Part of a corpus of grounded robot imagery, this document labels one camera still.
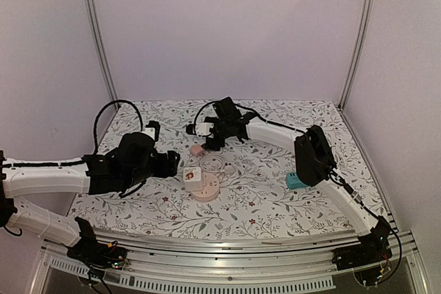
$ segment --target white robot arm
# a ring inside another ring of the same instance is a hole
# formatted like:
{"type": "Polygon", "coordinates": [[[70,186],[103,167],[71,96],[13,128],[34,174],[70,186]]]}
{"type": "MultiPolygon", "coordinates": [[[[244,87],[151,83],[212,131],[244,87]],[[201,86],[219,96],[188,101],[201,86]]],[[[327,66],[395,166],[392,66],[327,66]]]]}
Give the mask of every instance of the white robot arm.
{"type": "Polygon", "coordinates": [[[24,162],[4,159],[0,151],[0,227],[19,228],[68,248],[68,256],[100,269],[119,268],[127,252],[114,244],[100,244],[89,222],[67,218],[23,198],[31,193],[121,192],[147,178],[175,176],[179,154],[154,148],[160,126],[151,121],[142,132],[126,134],[106,155],[91,154],[74,160],[24,162]]]}
{"type": "Polygon", "coordinates": [[[252,139],[277,145],[291,151],[296,157],[299,179],[326,194],[349,219],[358,235],[360,245],[337,249],[334,262],[339,269],[379,262],[391,257],[387,237],[389,223],[372,213],[358,194],[339,174],[323,130],[313,125],[306,130],[265,120],[253,109],[237,105],[230,97],[211,102],[217,117],[206,117],[202,123],[187,126],[188,134],[206,137],[203,145],[208,150],[220,150],[225,139],[237,137],[240,141],[252,139]],[[241,114],[239,108],[248,112],[241,114]]]}

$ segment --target cable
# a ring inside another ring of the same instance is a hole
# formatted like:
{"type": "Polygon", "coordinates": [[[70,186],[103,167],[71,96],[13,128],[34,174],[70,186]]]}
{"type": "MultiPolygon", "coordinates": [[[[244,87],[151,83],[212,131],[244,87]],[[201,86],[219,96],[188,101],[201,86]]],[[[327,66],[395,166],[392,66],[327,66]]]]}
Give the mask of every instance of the cable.
{"type": "Polygon", "coordinates": [[[317,158],[314,158],[314,161],[316,161],[319,165],[322,165],[323,167],[325,167],[325,168],[328,168],[328,169],[330,169],[330,170],[332,170],[334,167],[332,167],[331,165],[327,165],[326,163],[323,163],[322,161],[320,161],[319,159],[317,159],[317,158]]]}
{"type": "Polygon", "coordinates": [[[381,279],[378,284],[382,284],[382,283],[386,282],[387,280],[391,279],[391,277],[395,274],[395,272],[397,272],[397,270],[398,270],[398,268],[400,267],[400,264],[401,264],[401,260],[402,260],[402,244],[401,244],[401,240],[400,240],[400,237],[398,237],[398,234],[393,229],[391,229],[391,232],[395,236],[395,238],[397,238],[398,247],[400,249],[400,257],[398,258],[398,263],[395,266],[395,269],[391,272],[391,274],[389,274],[388,278],[381,279]]]}
{"type": "Polygon", "coordinates": [[[110,101],[108,104],[104,105],[103,108],[101,108],[101,110],[99,111],[98,115],[96,115],[96,118],[95,118],[95,122],[94,122],[94,144],[95,144],[94,155],[98,153],[98,135],[96,133],[96,127],[98,125],[98,120],[101,117],[101,115],[103,114],[103,112],[109,106],[114,105],[115,103],[127,103],[128,105],[131,105],[133,107],[133,109],[135,109],[136,114],[138,115],[139,124],[141,125],[140,131],[143,131],[143,129],[144,129],[143,117],[141,116],[141,113],[140,113],[138,107],[132,101],[123,100],[123,99],[110,101]]]}
{"type": "Polygon", "coordinates": [[[227,159],[217,153],[206,154],[199,160],[199,167],[204,172],[208,172],[211,174],[217,174],[218,172],[221,172],[221,170],[223,168],[225,168],[226,164],[227,164],[227,159]],[[219,169],[212,170],[208,166],[212,165],[213,162],[215,162],[215,161],[218,161],[220,163],[220,166],[219,166],[219,169]]]}
{"type": "Polygon", "coordinates": [[[365,211],[367,211],[369,214],[371,214],[372,217],[376,218],[377,220],[380,220],[380,218],[378,217],[378,215],[374,214],[369,208],[367,208],[363,203],[362,203],[363,209],[365,211]]]}
{"type": "MultiPolygon", "coordinates": [[[[198,112],[196,113],[196,116],[194,117],[194,120],[193,120],[193,130],[194,130],[194,134],[195,135],[198,135],[197,133],[196,133],[196,121],[198,120],[198,117],[199,117],[199,115],[201,115],[201,112],[205,109],[205,108],[207,108],[208,106],[210,106],[210,105],[213,105],[214,103],[217,103],[218,101],[210,101],[209,103],[206,103],[204,106],[202,106],[199,110],[198,110],[198,112]]],[[[205,135],[205,136],[199,136],[199,137],[208,137],[208,136],[211,136],[212,134],[207,134],[207,135],[205,135]]]]}
{"type": "Polygon", "coordinates": [[[40,167],[72,167],[74,165],[82,165],[85,161],[78,160],[72,162],[41,162],[41,163],[33,163],[33,162],[20,162],[20,163],[8,163],[3,165],[3,168],[40,168],[40,167]]]}
{"type": "Polygon", "coordinates": [[[14,232],[12,232],[11,230],[9,230],[9,229],[6,227],[6,225],[4,225],[3,228],[5,229],[6,232],[8,232],[10,235],[13,235],[14,237],[21,237],[21,235],[23,234],[23,231],[22,231],[21,229],[19,229],[20,232],[18,232],[18,233],[14,233],[14,232]]]}
{"type": "Polygon", "coordinates": [[[262,121],[264,121],[264,122],[266,122],[268,124],[272,124],[272,125],[275,125],[275,126],[278,126],[278,127],[284,127],[285,129],[290,129],[290,130],[293,130],[295,132],[300,132],[301,134],[305,134],[306,133],[305,131],[303,131],[301,129],[296,129],[295,127],[290,127],[290,126],[282,124],[282,123],[277,123],[277,122],[274,122],[272,120],[267,120],[266,118],[263,118],[256,110],[254,110],[252,108],[239,105],[238,103],[235,103],[235,106],[237,106],[239,108],[242,108],[242,109],[245,109],[245,110],[249,110],[249,111],[255,113],[255,115],[257,115],[257,117],[260,120],[262,120],[262,121]]]}
{"type": "Polygon", "coordinates": [[[131,190],[129,193],[124,193],[124,194],[120,193],[120,194],[119,194],[119,197],[120,197],[121,199],[124,199],[126,196],[130,196],[130,195],[132,195],[133,193],[139,191],[139,190],[141,189],[141,187],[144,186],[144,184],[145,184],[146,182],[147,182],[146,180],[143,180],[141,183],[139,183],[139,185],[138,185],[135,189],[131,190]]]}
{"type": "Polygon", "coordinates": [[[331,174],[329,174],[329,178],[336,183],[338,186],[344,186],[343,184],[340,184],[337,180],[335,180],[334,178],[332,178],[331,174]]]}
{"type": "Polygon", "coordinates": [[[88,272],[88,276],[89,276],[89,288],[93,289],[93,291],[94,291],[95,293],[98,293],[98,294],[104,294],[104,293],[98,291],[98,290],[95,288],[96,285],[92,285],[92,276],[91,276],[91,272],[88,272]]]}
{"type": "Polygon", "coordinates": [[[91,276],[91,273],[93,273],[93,274],[94,274],[95,276],[97,276],[98,279],[101,281],[101,283],[103,284],[103,286],[104,286],[105,289],[107,290],[108,294],[112,294],[112,291],[110,290],[110,287],[105,283],[103,277],[101,277],[98,273],[96,273],[95,270],[94,270],[93,268],[91,268],[90,266],[88,266],[88,267],[89,267],[89,273],[88,273],[88,275],[89,275],[89,282],[90,282],[89,285],[90,285],[90,288],[93,289],[93,291],[94,291],[95,293],[103,294],[102,292],[98,291],[98,290],[95,288],[95,286],[92,286],[92,284],[91,284],[91,282],[92,282],[92,276],[91,276]]]}

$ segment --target teal block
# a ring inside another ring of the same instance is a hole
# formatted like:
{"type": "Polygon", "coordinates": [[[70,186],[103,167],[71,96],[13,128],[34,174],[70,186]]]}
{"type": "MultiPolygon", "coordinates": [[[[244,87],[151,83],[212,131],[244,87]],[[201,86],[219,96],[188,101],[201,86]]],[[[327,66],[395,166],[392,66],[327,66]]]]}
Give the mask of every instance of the teal block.
{"type": "Polygon", "coordinates": [[[303,184],[300,179],[298,179],[295,172],[290,172],[289,174],[287,174],[286,181],[289,189],[304,189],[306,187],[309,187],[308,185],[303,184]]]}

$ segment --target white arm segment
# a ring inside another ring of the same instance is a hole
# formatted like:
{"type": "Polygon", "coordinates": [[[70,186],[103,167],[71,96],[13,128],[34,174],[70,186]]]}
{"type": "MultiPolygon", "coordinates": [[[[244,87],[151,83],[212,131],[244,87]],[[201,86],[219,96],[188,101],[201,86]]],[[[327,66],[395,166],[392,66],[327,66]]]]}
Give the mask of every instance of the white arm segment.
{"type": "Polygon", "coordinates": [[[349,220],[359,237],[370,234],[377,225],[378,220],[365,211],[361,204],[357,203],[356,199],[359,198],[359,195],[356,191],[351,195],[342,186],[338,186],[330,180],[323,180],[314,186],[314,189],[323,192],[331,199],[349,220]]]}
{"type": "MultiPolygon", "coordinates": [[[[62,162],[80,161],[80,158],[62,162]]],[[[6,163],[18,165],[26,161],[8,158],[6,163]]],[[[72,192],[88,193],[90,177],[86,175],[85,163],[70,167],[10,167],[3,168],[6,179],[3,188],[6,198],[14,198],[31,193],[72,192]]]]}
{"type": "Polygon", "coordinates": [[[247,124],[248,138],[252,140],[265,141],[266,143],[282,147],[294,153],[294,141],[302,134],[294,130],[285,129],[266,123],[259,118],[253,118],[247,124]]]}
{"type": "MultiPolygon", "coordinates": [[[[268,124],[258,118],[252,119],[247,124],[247,134],[252,140],[265,141],[266,143],[282,147],[294,153],[294,141],[301,133],[295,132],[284,127],[268,124]]],[[[351,195],[343,187],[334,182],[323,180],[317,184],[315,189],[326,194],[331,201],[341,210],[354,227],[358,236],[371,233],[377,225],[378,220],[370,213],[365,211],[361,204],[357,202],[360,196],[356,191],[351,195]]]]}
{"type": "Polygon", "coordinates": [[[7,227],[33,232],[66,246],[74,246],[80,240],[79,225],[72,218],[52,213],[22,197],[14,199],[14,205],[18,211],[12,214],[7,227]]]}

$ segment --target floral tablecloth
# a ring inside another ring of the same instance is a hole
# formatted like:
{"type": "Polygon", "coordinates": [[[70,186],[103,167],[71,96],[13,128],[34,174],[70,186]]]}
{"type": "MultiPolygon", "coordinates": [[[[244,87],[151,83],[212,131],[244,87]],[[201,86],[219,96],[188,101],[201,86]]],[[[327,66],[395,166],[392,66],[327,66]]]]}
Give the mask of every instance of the floral tablecloth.
{"type": "MultiPolygon", "coordinates": [[[[181,154],[175,178],[150,178],[133,196],[120,199],[117,193],[101,196],[78,194],[70,215],[89,220],[96,228],[209,240],[283,238],[343,231],[351,228],[346,217],[316,189],[289,190],[285,176],[295,171],[293,154],[258,141],[227,140],[220,152],[233,164],[233,175],[219,175],[220,194],[210,202],[198,202],[184,190],[182,168],[197,165],[189,148],[203,143],[188,136],[190,123],[205,101],[137,102],[143,120],[161,124],[160,151],[181,154]]],[[[385,212],[360,151],[339,113],[323,101],[240,101],[264,117],[298,128],[317,124],[330,142],[338,168],[347,181],[377,213],[385,212]]],[[[207,109],[201,116],[214,115],[207,109]]],[[[105,153],[115,148],[122,135],[139,130],[133,109],[123,105],[100,146],[105,153]]]]}

